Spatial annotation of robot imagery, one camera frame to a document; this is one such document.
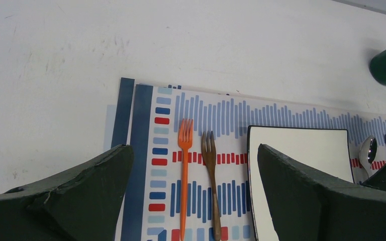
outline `metal spoon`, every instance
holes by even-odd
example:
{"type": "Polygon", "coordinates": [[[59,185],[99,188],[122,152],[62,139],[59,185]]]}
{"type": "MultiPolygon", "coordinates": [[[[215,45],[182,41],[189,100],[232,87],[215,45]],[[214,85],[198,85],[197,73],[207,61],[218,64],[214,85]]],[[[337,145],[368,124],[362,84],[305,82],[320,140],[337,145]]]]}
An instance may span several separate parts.
{"type": "Polygon", "coordinates": [[[360,147],[359,161],[365,168],[368,178],[372,176],[371,164],[375,159],[377,148],[378,144],[374,136],[369,136],[368,138],[366,138],[366,140],[362,143],[362,146],[360,147]]]}

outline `orange plastic fork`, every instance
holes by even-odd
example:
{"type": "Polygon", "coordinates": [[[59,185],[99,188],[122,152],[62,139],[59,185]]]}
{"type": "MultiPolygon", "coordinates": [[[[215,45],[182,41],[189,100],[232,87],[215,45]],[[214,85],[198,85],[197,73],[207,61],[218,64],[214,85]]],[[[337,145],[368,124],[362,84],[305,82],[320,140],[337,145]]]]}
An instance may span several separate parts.
{"type": "Polygon", "coordinates": [[[181,173],[181,210],[180,210],[180,238],[184,241],[185,217],[187,213],[187,181],[188,181],[188,150],[193,145],[193,120],[182,119],[178,131],[178,146],[182,149],[181,173]]]}

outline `table surface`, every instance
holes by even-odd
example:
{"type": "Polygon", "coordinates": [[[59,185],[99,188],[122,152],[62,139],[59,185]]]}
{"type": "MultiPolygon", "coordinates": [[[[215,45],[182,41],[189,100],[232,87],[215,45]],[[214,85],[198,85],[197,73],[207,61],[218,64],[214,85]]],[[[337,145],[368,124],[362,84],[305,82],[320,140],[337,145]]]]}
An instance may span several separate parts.
{"type": "Polygon", "coordinates": [[[103,152],[120,77],[386,113],[386,15],[329,0],[0,0],[0,193],[103,152]]]}

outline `white plate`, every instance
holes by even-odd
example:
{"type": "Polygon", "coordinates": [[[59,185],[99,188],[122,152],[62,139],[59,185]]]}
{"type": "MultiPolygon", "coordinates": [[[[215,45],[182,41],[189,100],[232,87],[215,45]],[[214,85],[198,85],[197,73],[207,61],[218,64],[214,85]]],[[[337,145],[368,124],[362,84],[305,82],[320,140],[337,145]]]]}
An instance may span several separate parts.
{"type": "Polygon", "coordinates": [[[301,163],[353,183],[347,135],[347,130],[249,127],[249,183],[257,240],[279,240],[258,170],[259,145],[267,144],[301,163]]]}

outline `wooden fork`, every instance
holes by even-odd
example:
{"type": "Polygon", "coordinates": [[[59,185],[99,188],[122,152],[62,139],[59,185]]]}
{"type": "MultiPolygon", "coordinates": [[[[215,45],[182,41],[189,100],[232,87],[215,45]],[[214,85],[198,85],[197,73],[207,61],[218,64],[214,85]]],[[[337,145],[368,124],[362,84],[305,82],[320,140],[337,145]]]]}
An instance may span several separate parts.
{"type": "Polygon", "coordinates": [[[191,148],[192,145],[193,145],[193,120],[182,119],[180,130],[178,131],[178,146],[182,149],[181,210],[180,210],[181,241],[184,240],[185,217],[187,213],[188,150],[191,148]]]}
{"type": "Polygon", "coordinates": [[[204,158],[205,165],[207,167],[209,178],[211,180],[212,190],[212,226],[214,228],[215,241],[221,240],[221,221],[220,221],[220,209],[218,207],[217,200],[217,185],[215,184],[215,164],[217,158],[217,151],[215,150],[214,132],[204,132],[202,134],[202,157],[204,158]]]}

